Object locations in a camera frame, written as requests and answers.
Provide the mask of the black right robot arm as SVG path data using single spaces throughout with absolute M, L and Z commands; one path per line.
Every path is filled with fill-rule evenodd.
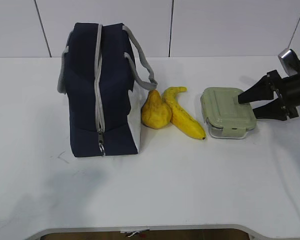
M 277 70 L 272 70 L 237 97 L 239 104 L 271 101 L 253 109 L 257 119 L 286 121 L 299 116 L 297 107 L 300 106 L 300 60 L 293 52 L 292 58 L 283 65 L 296 71 L 296 74 L 282 78 Z

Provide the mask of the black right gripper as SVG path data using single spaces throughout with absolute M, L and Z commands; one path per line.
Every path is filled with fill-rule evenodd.
M 299 116 L 300 106 L 300 73 L 281 78 L 277 70 L 264 75 L 255 85 L 237 97 L 239 104 L 262 100 L 273 100 L 266 105 L 253 109 L 256 119 L 286 121 Z

